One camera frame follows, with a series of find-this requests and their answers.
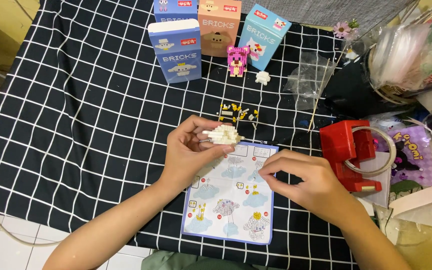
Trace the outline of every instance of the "white tile floor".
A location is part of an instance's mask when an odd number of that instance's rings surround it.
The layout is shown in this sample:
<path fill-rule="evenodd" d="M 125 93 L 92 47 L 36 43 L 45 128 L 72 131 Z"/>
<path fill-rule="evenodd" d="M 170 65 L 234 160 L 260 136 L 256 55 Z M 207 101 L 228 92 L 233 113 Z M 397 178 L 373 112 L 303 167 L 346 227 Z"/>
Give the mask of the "white tile floor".
<path fill-rule="evenodd" d="M 26 220 L 0 216 L 3 226 L 16 237 L 36 244 L 63 240 L 67 232 Z M 30 247 L 11 239 L 0 230 L 0 270 L 41 270 L 56 246 Z M 137 270 L 150 249 L 124 246 L 98 270 Z"/>

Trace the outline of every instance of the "light blue box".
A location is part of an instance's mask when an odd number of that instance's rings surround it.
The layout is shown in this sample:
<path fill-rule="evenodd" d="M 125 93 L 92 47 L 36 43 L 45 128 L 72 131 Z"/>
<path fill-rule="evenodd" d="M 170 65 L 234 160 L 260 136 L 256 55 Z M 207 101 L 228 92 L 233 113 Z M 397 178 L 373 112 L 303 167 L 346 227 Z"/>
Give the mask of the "light blue box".
<path fill-rule="evenodd" d="M 201 79 L 201 33 L 197 20 L 150 23 L 148 34 L 168 84 Z"/>
<path fill-rule="evenodd" d="M 263 71 L 290 27 L 291 22 L 255 4 L 246 16 L 237 46 L 248 45 L 248 64 Z"/>
<path fill-rule="evenodd" d="M 198 19 L 196 0 L 154 0 L 156 22 Z"/>

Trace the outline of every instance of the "pink bear brick figure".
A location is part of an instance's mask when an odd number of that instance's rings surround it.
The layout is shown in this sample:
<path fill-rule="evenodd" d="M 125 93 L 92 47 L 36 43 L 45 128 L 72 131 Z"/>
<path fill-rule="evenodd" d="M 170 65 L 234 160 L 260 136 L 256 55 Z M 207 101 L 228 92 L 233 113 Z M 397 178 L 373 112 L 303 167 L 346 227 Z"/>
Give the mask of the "pink bear brick figure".
<path fill-rule="evenodd" d="M 227 46 L 227 70 L 229 71 L 229 76 L 243 77 L 243 72 L 248 71 L 246 64 L 248 63 L 249 50 L 249 46 Z"/>

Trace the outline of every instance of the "pink flower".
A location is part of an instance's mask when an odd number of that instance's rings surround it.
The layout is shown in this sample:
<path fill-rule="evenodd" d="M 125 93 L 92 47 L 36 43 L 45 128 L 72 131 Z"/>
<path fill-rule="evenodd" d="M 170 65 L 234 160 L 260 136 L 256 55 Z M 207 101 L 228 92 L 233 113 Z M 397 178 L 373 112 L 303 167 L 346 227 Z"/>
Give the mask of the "pink flower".
<path fill-rule="evenodd" d="M 351 27 L 348 26 L 347 22 L 338 22 L 333 27 L 333 32 L 337 38 L 344 38 L 351 32 Z"/>

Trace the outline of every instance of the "black grid tablecloth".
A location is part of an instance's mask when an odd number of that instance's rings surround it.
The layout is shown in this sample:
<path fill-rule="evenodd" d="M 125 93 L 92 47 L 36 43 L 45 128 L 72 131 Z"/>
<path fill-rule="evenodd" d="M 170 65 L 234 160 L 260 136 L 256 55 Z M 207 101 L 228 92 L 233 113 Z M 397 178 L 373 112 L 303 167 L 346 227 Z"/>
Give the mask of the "black grid tablecloth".
<path fill-rule="evenodd" d="M 255 68 L 229 77 L 226 59 L 208 56 L 203 79 L 167 85 L 146 31 L 151 12 L 149 0 L 41 1 L 0 92 L 0 214 L 74 231 L 157 181 L 168 133 L 192 114 L 217 120 L 221 103 L 259 111 L 257 130 L 236 124 L 248 141 L 321 156 L 318 130 L 334 118 L 317 109 L 307 132 L 311 113 L 282 89 L 301 48 L 339 57 L 332 33 L 294 23 L 267 86 Z M 270 245 L 181 235 L 184 195 L 129 244 L 278 268 L 358 268 L 337 227 L 278 194 Z"/>

